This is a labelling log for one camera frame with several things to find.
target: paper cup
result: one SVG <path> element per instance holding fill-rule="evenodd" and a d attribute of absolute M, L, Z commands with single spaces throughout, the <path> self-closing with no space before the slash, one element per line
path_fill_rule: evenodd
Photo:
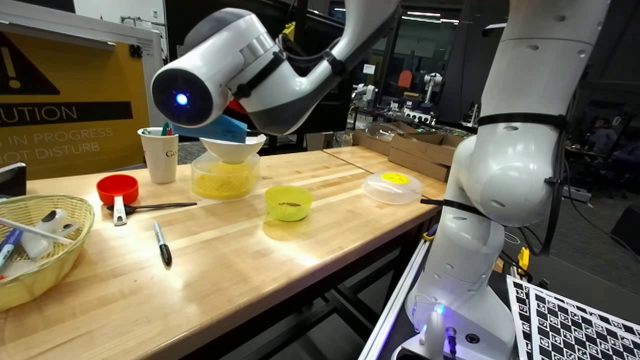
<path fill-rule="evenodd" d="M 144 135 L 143 130 L 147 130 L 151 135 Z M 178 166 L 178 134 L 160 136 L 161 133 L 161 127 L 145 127 L 138 130 L 149 175 L 151 181 L 156 184 L 174 182 Z"/>

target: red measuring cup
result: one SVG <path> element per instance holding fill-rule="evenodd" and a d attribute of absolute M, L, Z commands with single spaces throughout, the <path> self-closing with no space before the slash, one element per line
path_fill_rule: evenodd
<path fill-rule="evenodd" d="M 124 204 L 130 204 L 138 198 L 138 180 L 133 176 L 115 174 L 103 177 L 95 187 L 102 203 L 113 205 L 113 225 L 126 224 Z"/>

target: warning triangle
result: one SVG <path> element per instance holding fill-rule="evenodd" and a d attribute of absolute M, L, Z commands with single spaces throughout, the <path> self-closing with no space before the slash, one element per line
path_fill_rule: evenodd
<path fill-rule="evenodd" d="M 0 95 L 60 95 L 4 33 L 0 33 Z"/>

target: wicker basket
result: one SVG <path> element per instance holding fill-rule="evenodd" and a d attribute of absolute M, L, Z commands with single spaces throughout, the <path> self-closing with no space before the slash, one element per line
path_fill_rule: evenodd
<path fill-rule="evenodd" d="M 62 209 L 77 220 L 78 228 L 66 236 L 74 240 L 74 244 L 56 242 L 53 251 L 44 257 L 46 261 L 23 274 L 0 281 L 0 311 L 31 301 L 58 284 L 80 254 L 94 218 L 93 206 L 79 197 L 31 195 L 0 202 L 0 217 L 30 226 L 36 226 L 53 209 Z M 0 226 L 0 239 L 10 231 L 8 227 Z M 21 246 L 15 248 L 7 261 L 31 262 Z"/>

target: black marker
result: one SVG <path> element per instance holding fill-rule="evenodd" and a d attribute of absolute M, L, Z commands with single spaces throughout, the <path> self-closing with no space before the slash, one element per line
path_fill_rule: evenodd
<path fill-rule="evenodd" d="M 164 236 L 162 235 L 162 230 L 160 230 L 160 224 L 158 224 L 157 221 L 154 221 L 154 231 L 156 232 L 158 246 L 160 246 L 162 261 L 166 266 L 171 266 L 171 251 L 169 251 L 169 246 L 164 242 Z"/>

